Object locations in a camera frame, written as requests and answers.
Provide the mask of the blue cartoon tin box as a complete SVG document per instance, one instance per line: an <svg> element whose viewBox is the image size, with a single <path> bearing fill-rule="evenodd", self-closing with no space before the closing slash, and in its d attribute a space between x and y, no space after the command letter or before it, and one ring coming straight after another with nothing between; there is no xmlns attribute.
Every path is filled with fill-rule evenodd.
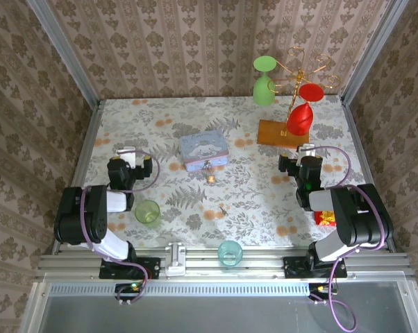
<svg viewBox="0 0 418 333"><path fill-rule="evenodd" d="M220 129L186 135L181 137L179 142L187 172L224 166L228 163L228 144Z"/></svg>

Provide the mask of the red packet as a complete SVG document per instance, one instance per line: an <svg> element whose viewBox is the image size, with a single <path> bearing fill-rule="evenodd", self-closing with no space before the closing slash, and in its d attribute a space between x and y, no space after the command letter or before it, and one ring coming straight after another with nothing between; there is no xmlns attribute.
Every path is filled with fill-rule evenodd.
<svg viewBox="0 0 418 333"><path fill-rule="evenodd" d="M335 214L332 211L319 211L314 213L315 223L323 226L336 226Z"/></svg>

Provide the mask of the green plastic cup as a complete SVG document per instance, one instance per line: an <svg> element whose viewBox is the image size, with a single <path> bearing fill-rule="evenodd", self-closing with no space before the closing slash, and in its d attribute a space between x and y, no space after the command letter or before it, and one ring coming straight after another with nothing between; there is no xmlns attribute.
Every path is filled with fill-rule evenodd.
<svg viewBox="0 0 418 333"><path fill-rule="evenodd" d="M153 200L144 200L135 208L135 218L148 228L161 224L160 206Z"/></svg>

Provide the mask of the red wine glass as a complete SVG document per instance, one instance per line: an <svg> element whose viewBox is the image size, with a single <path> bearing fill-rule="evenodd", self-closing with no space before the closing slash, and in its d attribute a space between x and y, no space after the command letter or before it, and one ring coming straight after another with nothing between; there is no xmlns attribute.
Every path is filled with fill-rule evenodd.
<svg viewBox="0 0 418 333"><path fill-rule="evenodd" d="M307 135L313 122L311 103L321 101L324 98L324 90L317 84L307 83L299 89L299 97L303 100L291 111L287 120L287 131L292 135Z"/></svg>

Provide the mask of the floral tablecloth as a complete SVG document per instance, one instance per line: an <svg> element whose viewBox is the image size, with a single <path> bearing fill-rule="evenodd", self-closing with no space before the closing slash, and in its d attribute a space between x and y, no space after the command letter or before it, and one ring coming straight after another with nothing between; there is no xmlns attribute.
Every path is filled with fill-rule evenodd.
<svg viewBox="0 0 418 333"><path fill-rule="evenodd" d="M173 241L218 247L225 240L243 246L307 246L333 228L317 225L313 214L299 207L294 179L278 170L279 156L293 158L295 152L257 143L259 121L284 119L288 105L286 97L269 107L250 97L106 100L84 183L107 184L109 159L133 146L159 161L150 178L136 182L136 189L153 186L138 192L135 202L153 200L161 214L157 228L144 226L132 212L109 215L110 229L135 247ZM179 139L216 129L224 134L229 156L209 184L205 171L187 172Z"/></svg>

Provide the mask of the green wine glass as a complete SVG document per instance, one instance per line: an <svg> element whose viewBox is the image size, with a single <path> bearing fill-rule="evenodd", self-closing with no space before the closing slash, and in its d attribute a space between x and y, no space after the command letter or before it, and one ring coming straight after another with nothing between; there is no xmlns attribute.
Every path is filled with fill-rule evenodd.
<svg viewBox="0 0 418 333"><path fill-rule="evenodd" d="M254 68L261 73L253 86L253 101L259 106L269 106L274 102L275 85L268 73L276 67L276 60L268 55L262 55L253 62Z"/></svg>

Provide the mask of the teal glass cup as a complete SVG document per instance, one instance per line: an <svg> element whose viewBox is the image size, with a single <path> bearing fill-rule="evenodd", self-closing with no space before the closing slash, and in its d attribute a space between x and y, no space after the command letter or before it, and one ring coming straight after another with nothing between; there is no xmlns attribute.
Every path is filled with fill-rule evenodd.
<svg viewBox="0 0 418 333"><path fill-rule="evenodd" d="M243 249L236 241L224 241L217 250L220 264L225 267L238 265L243 258Z"/></svg>

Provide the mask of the small black connector board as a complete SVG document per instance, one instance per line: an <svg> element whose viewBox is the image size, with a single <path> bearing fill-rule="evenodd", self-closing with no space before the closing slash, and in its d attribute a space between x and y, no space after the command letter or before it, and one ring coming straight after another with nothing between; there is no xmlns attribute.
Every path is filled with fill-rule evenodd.
<svg viewBox="0 0 418 333"><path fill-rule="evenodd" d="M329 299L329 287L327 283L309 283L309 299L313 301L326 302Z"/></svg>
<svg viewBox="0 0 418 333"><path fill-rule="evenodd" d="M141 282L123 283L115 285L115 299L119 303L133 303L142 294L144 285Z"/></svg>

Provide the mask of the grey metal panel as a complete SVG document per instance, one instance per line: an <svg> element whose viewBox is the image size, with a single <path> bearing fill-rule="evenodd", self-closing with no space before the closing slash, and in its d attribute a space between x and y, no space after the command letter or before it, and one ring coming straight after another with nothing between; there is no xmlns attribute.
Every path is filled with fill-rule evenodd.
<svg viewBox="0 0 418 333"><path fill-rule="evenodd" d="M38 333L343 333L308 298L53 297Z"/></svg>

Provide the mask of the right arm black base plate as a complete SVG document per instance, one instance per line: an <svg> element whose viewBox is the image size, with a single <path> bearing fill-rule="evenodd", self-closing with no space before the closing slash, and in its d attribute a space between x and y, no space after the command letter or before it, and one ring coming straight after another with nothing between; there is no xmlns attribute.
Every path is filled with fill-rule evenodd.
<svg viewBox="0 0 418 333"><path fill-rule="evenodd" d="M322 262L311 257L284 257L283 270L287 279L329 278L334 262Z"/></svg>

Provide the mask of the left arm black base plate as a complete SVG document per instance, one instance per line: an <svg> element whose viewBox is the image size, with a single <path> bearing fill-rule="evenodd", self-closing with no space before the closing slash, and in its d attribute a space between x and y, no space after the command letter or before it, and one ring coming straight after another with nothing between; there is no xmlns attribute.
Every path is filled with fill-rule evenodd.
<svg viewBox="0 0 418 333"><path fill-rule="evenodd" d="M157 280L159 278L160 258L138 257L135 262L145 269L149 279ZM140 269L133 266L119 265L102 259L99 278L102 280L142 280L144 274Z"/></svg>

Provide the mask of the white latch bracket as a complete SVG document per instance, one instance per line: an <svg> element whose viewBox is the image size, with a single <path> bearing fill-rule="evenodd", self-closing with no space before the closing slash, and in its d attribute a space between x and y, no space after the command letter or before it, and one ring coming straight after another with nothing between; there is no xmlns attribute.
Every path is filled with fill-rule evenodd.
<svg viewBox="0 0 418 333"><path fill-rule="evenodd" d="M171 242L165 248L165 275L168 278L186 274L186 247L181 242Z"/></svg>

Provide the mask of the aluminium frame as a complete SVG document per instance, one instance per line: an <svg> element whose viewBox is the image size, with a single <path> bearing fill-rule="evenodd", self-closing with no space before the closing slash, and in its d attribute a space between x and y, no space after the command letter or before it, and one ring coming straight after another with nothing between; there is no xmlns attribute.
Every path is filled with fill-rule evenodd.
<svg viewBox="0 0 418 333"><path fill-rule="evenodd" d="M92 154L91 140L98 131L98 120L100 120L104 108L104 101L94 91L91 81L87 78L83 65L80 64L71 42L67 40L67 35L60 26L60 21L56 18L54 10L49 6L48 0L28 0L29 6L39 19L43 30L48 35L61 60L65 64L68 72L72 75L75 83L92 108L92 118L85 136L85 141L78 160L72 184L82 186L85 182L86 166ZM365 180L373 182L367 156L359 138L355 121L353 120L350 104L351 100L357 96L358 90L362 87L364 79L369 75L371 68L375 66L376 58L387 44L388 37L404 13L409 0L390 0L382 18L379 21L375 32L371 36L365 51L363 51L354 72L351 75L351 82L346 85L344 92L340 94L340 103L351 130L351 136L356 147L356 154L362 167ZM418 285L412 277L407 277L398 287L401 292L401 302L406 310L406 316L413 333L418 333Z"/></svg>

